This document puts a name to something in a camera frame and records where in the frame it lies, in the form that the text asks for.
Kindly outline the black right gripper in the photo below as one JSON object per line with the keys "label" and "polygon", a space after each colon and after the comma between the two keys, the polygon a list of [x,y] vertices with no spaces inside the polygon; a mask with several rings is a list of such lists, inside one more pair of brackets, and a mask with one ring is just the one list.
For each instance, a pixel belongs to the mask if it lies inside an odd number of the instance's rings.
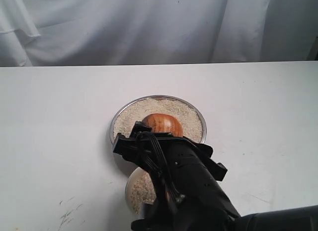
{"label": "black right gripper", "polygon": [[195,180],[207,173],[216,181],[223,181],[227,168],[211,159],[213,148],[202,143],[195,143],[185,137],[162,135],[139,136],[141,132],[151,132],[152,128],[136,121],[129,137],[117,133],[113,152],[134,164],[142,164],[151,176],[162,180],[172,191],[180,191],[179,181],[194,175]]}

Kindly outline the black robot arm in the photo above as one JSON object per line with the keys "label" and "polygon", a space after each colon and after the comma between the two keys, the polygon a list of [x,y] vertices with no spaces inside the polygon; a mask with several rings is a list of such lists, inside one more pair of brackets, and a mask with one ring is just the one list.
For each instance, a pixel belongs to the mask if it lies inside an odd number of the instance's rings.
{"label": "black robot arm", "polygon": [[156,193],[133,231],[315,231],[317,206],[241,216],[219,186],[227,169],[212,147],[136,122],[117,134],[113,152],[146,171]]}

